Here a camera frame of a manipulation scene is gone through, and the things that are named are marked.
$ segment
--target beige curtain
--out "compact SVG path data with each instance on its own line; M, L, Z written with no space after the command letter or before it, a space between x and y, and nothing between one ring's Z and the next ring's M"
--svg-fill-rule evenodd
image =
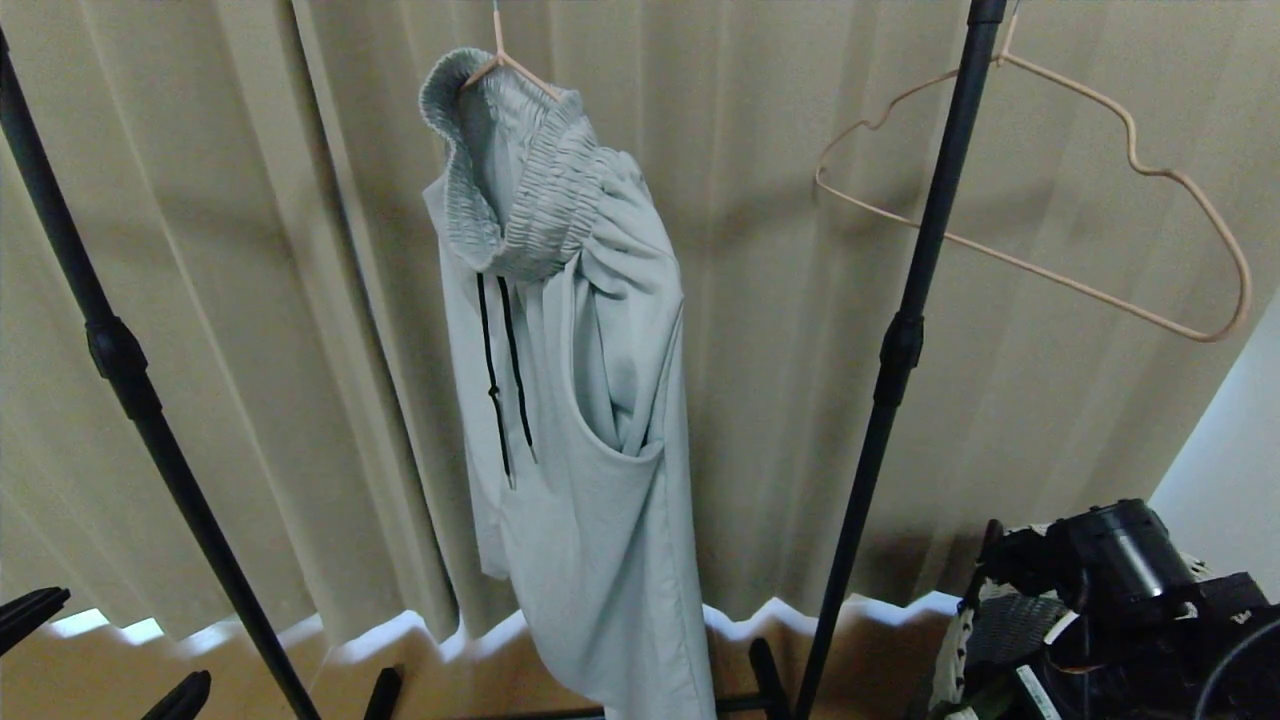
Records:
M963 1L506 3L508 46L636 155L684 270L698 552L733 618L815 612L911 232L814 193L842 126L951 67ZM515 610L477 568L419 193L416 91L486 3L5 0L54 169L174 429L278 626L342 641L420 612L436 638ZM1121 99L1280 278L1280 6L1024 3L1018 51ZM835 164L919 213L950 88ZM3 161L5 597L68 585L114 623L229 614L110 388ZM1194 205L1125 170L1106 110L993 69L952 228L1192 324L1234 281ZM989 516L1146 496L1249 328L1179 340L947 247L854 591L955 588Z

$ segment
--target empty hanger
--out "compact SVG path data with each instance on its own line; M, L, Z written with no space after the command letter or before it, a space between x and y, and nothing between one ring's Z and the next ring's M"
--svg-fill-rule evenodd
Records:
M547 95L550 95L552 100L559 102L561 101L559 91L557 91L547 82L543 82L543 79L531 73L529 68L521 65L520 63L516 61L515 58L507 54L507 45L506 42L503 42L502 38L502 13L498 12L498 0L493 0L493 35L498 45L498 50L494 51L493 59L485 63L484 65L480 65L479 70L471 73L471 77L467 78L467 82L462 83L460 92L480 82L480 78L489 74L495 68L507 67L525 76L525 78L527 78L529 82L536 85Z
M1134 172L1137 172L1137 173L1139 173L1142 176L1146 176L1146 177L1169 178L1169 179L1176 182L1184 190L1187 190L1187 192L1192 196L1192 199L1196 200L1197 205L1199 205L1201 210L1203 210L1204 215L1208 218L1210 223L1213 225L1213 229L1221 237L1222 245L1226 246L1226 251L1230 254L1231 261L1235 264L1235 270L1236 270L1236 274L1239 275L1239 282L1240 282L1240 292L1239 292L1239 296L1238 296L1236 302L1235 302L1235 311L1233 313L1231 319L1225 325L1222 325L1221 329L1217 329L1215 332L1208 332L1208 333L1201 332L1201 331L1196 331L1196 329L1188 328L1187 325L1183 325L1180 323L1170 320L1169 318L1165 318L1162 315L1152 313L1151 310L1146 310L1143 307L1133 305L1132 302L1126 302L1124 300L1120 300L1119 297L1115 297L1112 295L1108 295L1106 292L1096 290L1096 288L1093 288L1091 286L1087 286L1087 284L1084 284L1084 283L1082 283L1079 281L1074 281L1071 278L1068 278L1068 277L1061 275L1059 273L1055 273L1052 270L1047 270L1044 268L1041 268L1039 265L1034 265L1032 263L1028 263L1027 260L1020 260L1018 258L1014 258L1012 255L1007 255L1007 254L1001 252L998 250L992 250L991 247L987 247L984 245L979 245L979 243L977 243L977 242L974 242L972 240L966 240L964 237L960 237L960 236L950 233L950 232L945 233L945 237L947 240L959 242L960 245L964 245L965 247L970 247L973 250L977 250L978 252L983 252L983 254L989 255L989 256L992 256L992 258L995 258L997 260L1004 260L1005 263L1009 263L1010 265L1014 265L1014 266L1021 268L1024 270L1036 273L1037 275L1039 275L1042 278L1053 281L1053 282L1056 282L1056 283L1059 283L1061 286L1065 286L1065 287L1069 287L1069 288L1071 288L1074 291L1078 291L1078 292L1082 292L1084 295L1088 295L1089 297L1093 297L1096 300L1101 300L1102 302L1106 302L1107 305L1111 305L1114 307L1119 307L1120 310L1124 310L1125 313L1129 313L1132 315L1142 318L1143 320L1147 320L1148 323L1152 323L1152 324L1158 325L1161 328L1165 328L1167 331L1175 332L1175 333L1178 333L1178 334L1180 334L1180 336L1183 336L1185 338L1194 340L1197 342L1216 342L1216 341L1222 340L1228 334L1230 334L1231 331L1234 331L1244 320L1244 318L1248 315L1249 305L1251 305L1252 297L1253 297L1253 281L1249 277L1249 264L1244 259L1244 252L1240 251L1240 245L1235 241L1235 236L1231 234L1231 229L1229 227L1226 227L1226 222L1222 219L1222 217L1219 214L1217 209L1213 208L1213 204L1208 201L1208 197L1204 196L1204 192L1201 191L1199 186L1196 184L1196 182L1192 178L1187 177L1185 174L1183 174L1181 172L1175 170L1175 169L1169 169L1169 168L1149 168L1147 165L1143 165L1142 161L1138 160L1138 126L1134 122L1133 115L1129 113L1129 110L1126 110L1123 105L1120 105L1115 100L1107 97L1106 95L1102 95L1101 92L1098 92L1098 91L1096 91L1096 90L1093 90L1091 87L1087 87L1087 86L1084 86L1084 85L1082 85L1079 82L1075 82L1075 81L1073 81L1070 78L1062 77L1062 76L1055 73L1053 70L1050 70L1047 68L1042 68L1042 67L1039 67L1039 65L1037 65L1037 64L1034 64L1034 63L1032 63L1029 60L1025 60L1023 58L1019 58L1018 55L1011 54L1009 51L1009 46L1010 46L1010 44L1012 44L1014 31L1016 29L1016 27L1018 27L1018 5L1015 4L1014 5L1012 17L1009 20L1009 29L1005 33L1005 42L1001 46L1000 51L996 54L996 56L992 58L992 61L996 63L996 67L997 68L998 67L1004 67L1005 63L1009 63L1009 64L1011 64L1014 67L1021 68L1021 69L1024 69L1027 72L1030 72L1030 73L1033 73L1036 76L1039 76L1039 77L1042 77L1042 78L1044 78L1044 79L1047 79L1050 82L1060 85L1060 86L1062 86L1062 87L1065 87L1065 88L1068 88L1068 90L1070 90L1073 92L1083 95L1083 96L1088 97L1089 100L1093 100L1094 102L1098 102L1100 105L1102 105L1106 109L1111 110L1112 113L1116 114L1116 117L1120 118L1120 120L1124 123L1125 135L1126 135L1126 140L1128 140L1128 160L1129 160L1129 167L1133 168ZM869 202L858 200L856 197L846 195L845 192L841 192L841 191L836 190L835 187L832 187L831 184L828 184L826 182L826 179L823 178L823 173L827 169L826 168L827 156L831 154L832 149L836 147L836 145L838 145L845 137L847 137L855 129L858 129L860 127L867 127L869 131L879 129L879 127L883 126L884 122L888 119L890 113L893 111L893 106L895 105L897 105L904 99L906 99L906 97L909 97L909 96L911 96L911 95L914 95L914 94L916 94L916 92L919 92L919 91L922 91L922 90L924 90L927 87L931 87L931 86L934 86L934 85L937 85L940 82L943 82L943 81L954 78L956 76L956 72L957 70L951 70L951 72L941 74L941 76L938 76L938 77L936 77L933 79L929 79L929 81L925 81L925 82L923 82L920 85L916 85L915 87L913 87L913 88L908 90L906 92L902 92L897 97L893 97L892 100L890 100L888 106L884 109L884 113L879 117L878 120L876 120L876 122L867 120L867 119L859 120L858 123L850 126L844 132L841 132L840 135L837 135L836 138L832 140L831 143L827 145L826 149L823 149L822 156L818 159L818 169L814 172L814 181L818 183L818 187L826 190L827 192L835 195L836 197L840 197L841 200L845 200L847 202L852 202L854 205L858 205L859 208L863 208L865 210L870 210L872 213L876 213L877 215L881 215L882 218L888 218L891 220L895 220L895 222L910 225L913 228L919 228L920 224L916 223L916 222L914 222L914 220L910 220L908 218L904 218L902 215L899 215L896 213L891 213L891 211L884 210L882 208L877 208L874 205L870 205Z

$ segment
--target curtain fold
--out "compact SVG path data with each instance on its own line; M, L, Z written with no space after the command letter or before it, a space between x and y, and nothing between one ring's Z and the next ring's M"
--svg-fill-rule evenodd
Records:
M508 50L635 155L681 261L704 600L815 612L913 232L813 190L844 126L948 69L966 3L506 3ZM1280 278L1280 8L1024 3L1015 51L1123 101ZM486 3L5 0L0 23L116 311L273 623L334 641L404 609L436 638L515 609L479 570L435 237L431 64ZM923 208L950 86L831 170ZM1194 204L1124 163L1108 111L993 68L951 227L1211 327L1233 272ZM3 170L4 594L69 585L184 635L230 612ZM1256 309L1253 318L1261 314ZM1147 496L1248 337L1202 346L959 247L851 589L955 589L987 518Z

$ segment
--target wall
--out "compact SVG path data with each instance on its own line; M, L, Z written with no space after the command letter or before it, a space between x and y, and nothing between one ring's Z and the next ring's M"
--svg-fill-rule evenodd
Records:
M1151 498L1179 550L1280 601L1280 302L1272 301Z

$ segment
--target floor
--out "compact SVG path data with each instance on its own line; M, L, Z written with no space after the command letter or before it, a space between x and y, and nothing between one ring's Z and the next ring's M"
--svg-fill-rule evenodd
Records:
M851 600L841 611L815 719L896 719L915 692L955 607L934 593L911 607ZM154 624L118 629L78 616L38 630L0 661L0 714L42 720L134 719L187 673L212 674L200 720L291 717L283 696L238 623L220 623L174 642ZM799 687L813 620L771 602L732 624L708 611L712 665L721 696L754 692L746 648L765 638L788 692ZM458 634L436 644L406 612L330 648L317 618L282 633L324 717L362 717L379 670L402 667L397 719L466 719L585 707L538 661L516 615L476 639ZM735 719L754 720L749 714Z

